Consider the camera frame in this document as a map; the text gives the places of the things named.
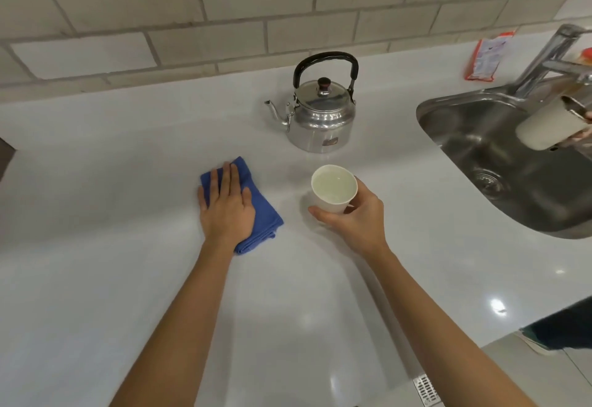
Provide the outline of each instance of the kitchen sink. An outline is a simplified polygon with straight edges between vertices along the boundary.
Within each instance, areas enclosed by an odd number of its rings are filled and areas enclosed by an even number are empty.
[[[528,104],[505,95],[503,88],[432,99],[419,105],[417,119],[432,141],[506,215],[556,237],[589,237],[592,160],[587,149],[579,145],[534,151],[514,134],[529,112],[545,101],[551,87],[552,83],[543,83]]]

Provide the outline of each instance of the vent grille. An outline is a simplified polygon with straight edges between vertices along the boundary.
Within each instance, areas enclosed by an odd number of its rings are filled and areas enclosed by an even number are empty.
[[[440,402],[440,396],[438,396],[432,382],[425,374],[413,379],[413,383],[424,407],[430,407]]]

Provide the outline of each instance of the chrome faucet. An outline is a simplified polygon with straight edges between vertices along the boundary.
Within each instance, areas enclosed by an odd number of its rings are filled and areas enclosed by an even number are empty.
[[[574,24],[563,24],[559,27],[522,75],[508,85],[507,94],[525,100],[550,71],[571,75],[578,83],[591,84],[592,66],[562,60],[567,51],[586,33],[592,33],[592,30]]]

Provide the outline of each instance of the black kettle handle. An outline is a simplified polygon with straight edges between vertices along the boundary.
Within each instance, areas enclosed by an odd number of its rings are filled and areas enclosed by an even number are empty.
[[[307,67],[320,63],[321,61],[327,61],[328,59],[345,59],[351,63],[351,72],[349,74],[351,77],[351,83],[347,92],[349,92],[350,96],[353,96],[353,82],[358,78],[359,65],[358,60],[355,59],[352,54],[348,54],[347,52],[322,52],[300,61],[298,66],[296,66],[296,69],[294,69],[294,89],[298,89],[300,86],[300,76],[302,76],[302,72],[304,72]]]

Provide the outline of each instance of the silver kettle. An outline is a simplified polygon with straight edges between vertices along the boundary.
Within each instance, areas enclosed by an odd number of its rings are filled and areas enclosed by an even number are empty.
[[[349,88],[327,77],[300,84],[302,72],[313,64],[328,59],[345,59],[351,63]],[[272,116],[286,127],[288,139],[296,147],[312,153],[341,149],[349,139],[356,115],[353,82],[358,78],[358,60],[345,52],[323,52],[300,62],[294,70],[294,98],[280,115],[271,100],[266,100]]]

